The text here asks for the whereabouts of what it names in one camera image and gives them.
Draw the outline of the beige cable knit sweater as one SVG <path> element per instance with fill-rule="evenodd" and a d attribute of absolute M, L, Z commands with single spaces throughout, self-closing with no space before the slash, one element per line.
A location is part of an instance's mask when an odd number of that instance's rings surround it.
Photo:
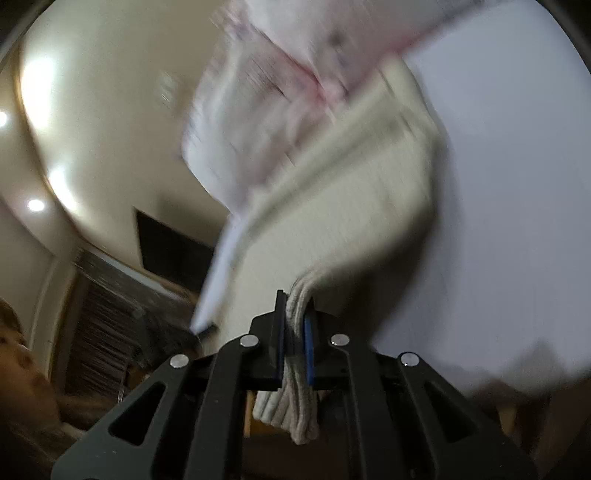
<path fill-rule="evenodd" d="M 191 329 L 216 327 L 223 344 L 269 311 L 277 291 L 287 293 L 283 382 L 256 391 L 252 415 L 294 443 L 318 437 L 305 307 L 338 313 L 349 286 L 422 228 L 442 143 L 411 69 L 389 58 L 222 231 Z"/>

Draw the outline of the dark window blinds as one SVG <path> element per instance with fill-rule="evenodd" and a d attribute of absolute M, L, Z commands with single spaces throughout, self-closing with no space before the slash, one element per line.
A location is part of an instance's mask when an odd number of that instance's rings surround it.
<path fill-rule="evenodd" d="M 67 395 L 121 399 L 164 360 L 192 351 L 194 299 L 81 250 L 51 377 Z"/>

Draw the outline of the lavender bed sheet mattress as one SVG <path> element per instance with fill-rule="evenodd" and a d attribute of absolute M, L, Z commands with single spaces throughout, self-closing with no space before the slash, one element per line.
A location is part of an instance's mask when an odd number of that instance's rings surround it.
<path fill-rule="evenodd" d="M 410 53 L 447 134 L 438 220 L 377 351 L 463 392 L 590 371 L 590 74 L 551 14 L 507 1 Z"/>

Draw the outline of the pink floral left pillow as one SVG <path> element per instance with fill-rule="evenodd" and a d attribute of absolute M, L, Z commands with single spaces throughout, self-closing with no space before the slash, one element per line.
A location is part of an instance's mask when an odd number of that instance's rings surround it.
<path fill-rule="evenodd" d="M 207 193 L 235 213 L 345 89 L 318 80 L 242 11 L 224 10 L 221 30 L 194 92 L 181 156 Z"/>

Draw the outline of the pink floral pillow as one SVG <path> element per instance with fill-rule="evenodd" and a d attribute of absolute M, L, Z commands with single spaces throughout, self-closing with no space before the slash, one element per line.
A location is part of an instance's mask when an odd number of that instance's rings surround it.
<path fill-rule="evenodd" d="M 229 1 L 228 22 L 263 36 L 321 82 L 353 88 L 391 52 L 492 1 Z"/>
<path fill-rule="evenodd" d="M 345 89 L 318 80 L 242 11 L 224 10 L 221 30 L 194 92 L 181 156 L 207 193 L 235 213 Z"/>

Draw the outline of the pink floral right pillow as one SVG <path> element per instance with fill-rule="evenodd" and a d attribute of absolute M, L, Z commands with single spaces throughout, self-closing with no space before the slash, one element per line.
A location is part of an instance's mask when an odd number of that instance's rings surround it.
<path fill-rule="evenodd" d="M 391 52 L 492 1 L 229 1 L 228 22 L 263 36 L 321 82 L 353 88 Z"/>

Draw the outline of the dark wall television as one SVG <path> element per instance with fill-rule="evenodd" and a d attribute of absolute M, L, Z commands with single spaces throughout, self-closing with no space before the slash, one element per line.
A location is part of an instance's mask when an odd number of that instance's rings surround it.
<path fill-rule="evenodd" d="M 163 204 L 163 219 L 134 209 L 144 270 L 198 294 L 221 228 L 179 204 Z"/>

